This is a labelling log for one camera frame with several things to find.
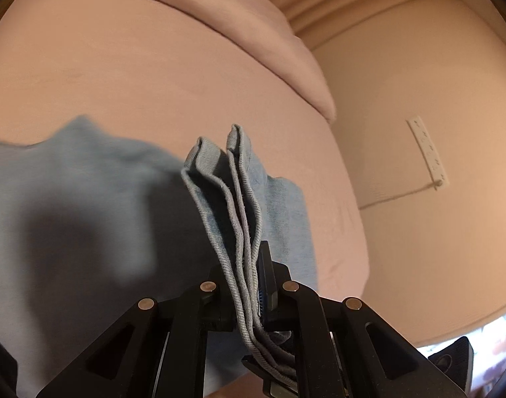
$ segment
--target silver screw head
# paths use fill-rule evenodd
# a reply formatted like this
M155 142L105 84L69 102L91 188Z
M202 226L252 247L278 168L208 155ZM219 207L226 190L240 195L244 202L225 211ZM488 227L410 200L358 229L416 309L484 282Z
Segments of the silver screw head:
M299 290L299 283L296 283L295 281L286 281L283 284L283 289L287 292L296 292Z
M141 310L149 310L150 308L153 308L155 305L155 302L151 298L144 298L139 301L139 308Z
M345 301L345 305L347 305L347 308L350 308L351 310L359 310L362 308L362 302L358 298L349 298Z
M203 292L214 292L216 290L216 283L214 281L205 281L204 283L201 283L199 288Z

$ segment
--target metal pin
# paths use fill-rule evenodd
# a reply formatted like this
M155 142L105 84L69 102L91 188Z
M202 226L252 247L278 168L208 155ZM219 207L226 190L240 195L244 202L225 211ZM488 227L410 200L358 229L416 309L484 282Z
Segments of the metal pin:
M204 283L201 283L199 288L203 292L214 292L216 290L216 283L214 281L205 281Z
M283 289L287 292L296 292L299 290L299 283L296 283L295 281L286 281L283 284Z
M362 302L358 298L349 298L345 301L345 305L347 305L347 308L350 308L351 310L359 310L362 308Z
M150 308L153 308L155 305L155 302L151 298L144 298L139 301L139 308L141 310L149 310Z

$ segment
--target light blue denim fabric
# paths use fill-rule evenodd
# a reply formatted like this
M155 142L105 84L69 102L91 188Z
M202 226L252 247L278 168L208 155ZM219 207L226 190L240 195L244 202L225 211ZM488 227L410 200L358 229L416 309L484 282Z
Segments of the light blue denim fabric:
M228 136L227 152L200 138L181 174L225 272L248 351L273 376L296 388L293 356L260 324L256 260L265 239L273 259L288 265L295 280L316 287L302 192L290 181L266 174L238 125Z
M232 154L249 164L260 239L269 241L273 258L288 265L292 278L315 287L301 191L266 175L238 127L230 139ZM212 151L216 163L208 168L229 163L228 152ZM0 143L0 341L19 363L20 398L35 398L140 298L175 298L206 280L219 262L181 178L183 167L168 152L105 134L85 117L37 145ZM230 165L220 169L235 199L233 172L240 166L236 172ZM240 236L222 188L199 175L193 179L218 223L210 237L231 259L237 251L247 256L256 227L248 227L249 235L242 228ZM242 190L245 208L254 214ZM246 351L238 334L209 335L206 393L245 371L240 359Z

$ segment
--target beige wall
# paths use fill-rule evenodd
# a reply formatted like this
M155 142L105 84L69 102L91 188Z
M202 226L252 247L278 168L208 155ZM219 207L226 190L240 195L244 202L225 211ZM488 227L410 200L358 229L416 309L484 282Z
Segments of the beige wall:
M506 309L506 46L461 0L415 0L315 50L360 206L431 182L420 115L450 186L362 211L364 299L415 344Z

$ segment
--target blue cloth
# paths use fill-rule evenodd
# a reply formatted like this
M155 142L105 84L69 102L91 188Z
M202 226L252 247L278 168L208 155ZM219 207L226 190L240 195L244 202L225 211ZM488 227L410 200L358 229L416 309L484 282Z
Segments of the blue cloth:
M226 152L209 139L199 138L181 174L225 273L247 351L261 367L296 391L293 355L277 345L275 341L280 340L272 339L260 321L256 260L260 241L267 240L273 259L288 265L293 279L316 287L301 190L288 180L266 174L250 139L238 125L228 136ZM212 339L217 342L220 337ZM223 359L238 364L240 357L229 354ZM213 363L220 361L207 358L208 367Z
M248 154L261 237L294 279L315 287L301 191ZM109 136L85 117L36 145L0 143L0 341L19 363L19 397L35 397L137 300L171 299L206 280L218 258L183 168L168 152ZM228 222L218 196L210 210ZM213 231L235 243L225 227ZM243 373L239 336L221 347L214 335L206 393Z

